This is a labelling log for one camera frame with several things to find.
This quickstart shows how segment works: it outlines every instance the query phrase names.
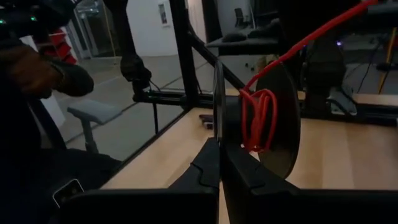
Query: glass panel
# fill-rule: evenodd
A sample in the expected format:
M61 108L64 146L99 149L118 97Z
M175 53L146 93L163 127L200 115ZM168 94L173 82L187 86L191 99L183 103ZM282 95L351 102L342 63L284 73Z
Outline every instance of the glass panel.
M119 55L118 45L115 44L117 41L113 18L102 1L90 0L80 3L76 7L76 14L92 57Z

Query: wooden tabletop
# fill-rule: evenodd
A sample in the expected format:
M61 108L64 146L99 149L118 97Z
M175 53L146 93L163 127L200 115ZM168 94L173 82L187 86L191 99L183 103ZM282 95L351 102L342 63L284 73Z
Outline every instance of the wooden tabletop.
M377 96L356 96L377 103ZM392 97L392 104L398 102ZM381 97L383 104L388 99ZM104 189L166 188L189 167L212 131L192 109L115 175ZM398 189L398 133L395 128L302 119L300 151L287 180L310 189ZM220 223L229 223L220 191Z

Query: gray chair armrest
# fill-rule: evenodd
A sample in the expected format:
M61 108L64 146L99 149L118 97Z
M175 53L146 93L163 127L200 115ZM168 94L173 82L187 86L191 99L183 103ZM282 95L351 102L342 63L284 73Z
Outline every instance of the gray chair armrest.
M114 106L93 100L81 100L68 107L68 112L82 121L91 121L104 125L122 114L122 110Z

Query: white wall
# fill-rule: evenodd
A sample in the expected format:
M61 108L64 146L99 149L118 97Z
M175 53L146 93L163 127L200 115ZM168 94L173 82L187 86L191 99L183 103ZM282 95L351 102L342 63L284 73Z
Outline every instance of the white wall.
M241 8L243 16L250 16L249 0L217 0L218 19L220 20L221 31L223 35L234 32L236 16L234 9Z
M203 6L201 0L188 0L189 20L193 30L199 38L206 42L205 18L203 17Z
M164 27L160 20L158 8L160 2L166 2L167 19L170 21L170 25L167 27ZM168 1L133 0L128 2L126 10L138 55L166 56L177 54L177 44Z

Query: gloved hand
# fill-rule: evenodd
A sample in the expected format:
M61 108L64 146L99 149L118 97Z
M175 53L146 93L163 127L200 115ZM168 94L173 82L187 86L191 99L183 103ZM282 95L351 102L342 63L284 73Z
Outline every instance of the gloved hand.
M39 98L51 96L63 78L49 62L28 45L0 50L0 67L23 93Z

